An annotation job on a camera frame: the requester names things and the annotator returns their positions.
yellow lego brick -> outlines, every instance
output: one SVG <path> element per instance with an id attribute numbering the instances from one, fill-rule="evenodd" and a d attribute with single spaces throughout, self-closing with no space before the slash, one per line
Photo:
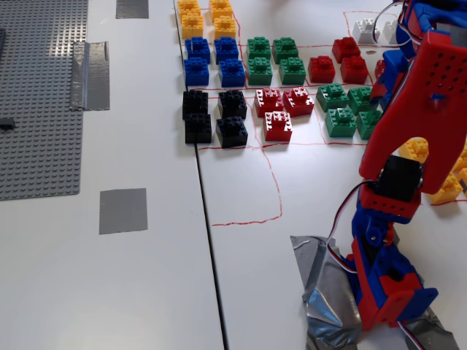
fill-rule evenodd
<path id="1" fill-rule="evenodd" d="M 449 173 L 446 181 L 443 183 L 443 187 L 434 195 L 428 195 L 431 199 L 431 203 L 440 204 L 444 202 L 453 201 L 462 192 L 462 186 L 456 179 L 455 175 Z"/>
<path id="2" fill-rule="evenodd" d="M 179 0 L 178 1 L 178 14 L 180 18 L 188 15 L 189 13 L 194 13 L 201 16 L 201 10 L 198 5 L 197 0 Z"/>
<path id="3" fill-rule="evenodd" d="M 455 163 L 454 171 L 461 171 L 464 168 L 467 168 L 467 142 L 458 161 Z"/>
<path id="4" fill-rule="evenodd" d="M 220 16 L 214 20 L 214 38 L 220 39 L 222 36 L 229 36 L 235 39 L 235 20 L 227 16 Z"/>
<path id="5" fill-rule="evenodd" d="M 232 6 L 229 0 L 209 0 L 209 13 L 211 19 L 214 21 L 215 18 L 220 16 L 232 17 Z"/>
<path id="6" fill-rule="evenodd" d="M 203 18 L 196 13 L 189 13 L 182 17 L 182 39 L 203 36 Z"/>
<path id="7" fill-rule="evenodd" d="M 467 168 L 462 169 L 458 174 L 458 181 L 462 187 L 462 192 L 467 197 Z"/>
<path id="8" fill-rule="evenodd" d="M 428 157 L 428 142 L 425 139 L 410 139 L 399 147 L 399 155 L 424 163 Z"/>

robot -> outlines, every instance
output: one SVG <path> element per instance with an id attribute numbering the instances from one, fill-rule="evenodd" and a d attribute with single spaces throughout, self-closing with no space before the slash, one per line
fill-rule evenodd
<path id="1" fill-rule="evenodd" d="M 408 224 L 421 194 L 439 191 L 467 137 L 462 113 L 467 107 L 467 1 L 405 0 L 390 6 L 395 4 L 403 7 L 399 48 L 384 53 L 385 69 L 372 91 L 384 114 L 360 165 L 364 181 L 354 189 L 359 192 L 352 254 L 344 259 L 328 249 L 347 271 L 363 330 L 377 323 L 403 327 L 437 297 L 399 252 L 393 224 Z M 418 136 L 430 147 L 425 164 L 392 155 Z"/>

white lego brick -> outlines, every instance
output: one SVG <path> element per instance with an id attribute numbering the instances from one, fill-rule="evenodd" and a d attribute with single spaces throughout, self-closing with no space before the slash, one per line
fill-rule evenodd
<path id="1" fill-rule="evenodd" d="M 387 42 L 389 42 L 390 44 L 397 44 L 397 39 L 395 37 L 396 29 L 397 29 L 396 20 L 386 22 L 385 27 L 382 29 L 382 35 L 385 36 Z"/>
<path id="2" fill-rule="evenodd" d="M 363 20 L 357 20 L 352 30 L 352 36 L 354 37 L 357 44 L 373 44 L 373 39 L 371 38 L 371 33 L 373 31 L 374 19 L 365 18 Z M 375 29 L 375 37 L 379 38 L 379 29 Z"/>

green lego brick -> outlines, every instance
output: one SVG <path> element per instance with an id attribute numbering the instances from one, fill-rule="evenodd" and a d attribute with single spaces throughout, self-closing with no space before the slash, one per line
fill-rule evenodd
<path id="1" fill-rule="evenodd" d="M 370 139 L 374 127 L 381 120 L 381 111 L 360 112 L 357 115 L 357 129 L 362 140 Z"/>
<path id="2" fill-rule="evenodd" d="M 279 75 L 283 85 L 303 85 L 306 79 L 304 62 L 298 57 L 281 60 Z"/>
<path id="3" fill-rule="evenodd" d="M 271 47 L 269 40 L 264 36 L 255 36 L 254 39 L 248 39 L 247 47 L 248 59 L 252 60 L 257 57 L 264 57 L 266 60 L 271 60 Z"/>
<path id="4" fill-rule="evenodd" d="M 353 114 L 372 111 L 377 108 L 377 104 L 370 105 L 371 87 L 364 86 L 358 89 L 350 89 L 348 93 L 349 107 Z"/>
<path id="5" fill-rule="evenodd" d="M 325 121 L 330 137 L 352 137 L 357 130 L 357 123 L 349 107 L 329 109 Z"/>
<path id="6" fill-rule="evenodd" d="M 248 60 L 248 82 L 250 85 L 271 85 L 271 61 L 264 57 Z"/>
<path id="7" fill-rule="evenodd" d="M 342 85 L 337 82 L 320 86 L 316 99 L 320 102 L 324 112 L 327 112 L 328 109 L 344 108 L 349 103 L 349 98 Z"/>
<path id="8" fill-rule="evenodd" d="M 272 55 L 274 62 L 279 64 L 281 60 L 289 57 L 298 57 L 298 49 L 295 40 L 292 38 L 281 38 L 273 41 Z"/>

wire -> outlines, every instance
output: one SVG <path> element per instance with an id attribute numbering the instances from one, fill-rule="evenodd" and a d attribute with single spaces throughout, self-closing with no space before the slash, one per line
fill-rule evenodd
<path id="1" fill-rule="evenodd" d="M 393 6 L 397 6 L 397 5 L 402 5 L 402 11 L 401 11 L 401 14 L 399 15 L 398 17 L 398 20 L 397 20 L 397 23 L 399 24 L 399 26 L 401 27 L 401 29 L 403 31 L 405 31 L 407 33 L 407 35 L 409 35 L 409 38 L 410 39 L 407 39 L 406 42 L 402 43 L 402 44 L 394 44 L 394 45 L 382 45 L 378 42 L 378 39 L 376 37 L 376 28 L 377 28 L 377 23 L 378 23 L 378 19 L 379 17 L 381 17 L 382 14 L 384 14 L 386 11 L 388 11 L 391 7 Z M 421 43 L 417 40 L 419 38 L 416 38 L 414 39 L 414 34 L 409 31 L 409 29 L 407 27 L 405 27 L 402 23 L 401 23 L 401 18 L 402 18 L 402 14 L 404 13 L 406 9 L 406 0 L 404 1 L 395 1 L 393 2 L 392 4 L 389 4 L 388 6 L 386 6 L 378 15 L 377 17 L 374 19 L 374 24 L 373 24 L 373 29 L 371 31 L 371 38 L 373 39 L 373 43 L 378 46 L 378 47 L 403 47 L 405 45 L 407 45 L 408 43 L 410 42 L 414 42 L 415 44 L 417 45 L 421 45 Z"/>
<path id="2" fill-rule="evenodd" d="M 407 329 L 406 326 L 400 321 L 397 322 L 399 324 L 399 327 L 402 329 L 402 332 L 404 332 L 407 337 L 414 343 L 414 345 L 417 347 L 418 350 L 425 350 L 423 345 L 415 338 L 413 334 L 410 333 L 410 331 Z"/>
<path id="3" fill-rule="evenodd" d="M 328 240 L 326 241 L 326 249 L 328 250 L 329 254 L 331 254 L 332 258 L 336 261 L 336 263 L 338 263 L 345 271 L 349 273 L 357 273 L 357 271 L 347 266 L 347 264 L 344 261 L 342 261 L 342 259 L 332 250 L 332 248 L 329 246 L 329 243 L 331 242 L 331 239 L 333 238 L 333 235 L 336 232 L 337 224 L 339 223 L 339 219 L 341 218 L 342 212 L 344 211 L 345 207 L 352 199 L 355 192 L 357 192 L 358 188 L 360 188 L 360 186 L 363 186 L 364 184 L 374 184 L 374 183 L 375 181 L 373 180 L 365 180 L 365 181 L 362 181 L 357 186 L 352 188 L 352 190 L 347 195 L 347 197 L 344 199 L 344 202 L 342 202 L 341 206 L 336 212 L 336 216 L 334 217 L 333 227 L 331 228 L 331 232 L 329 233 Z"/>

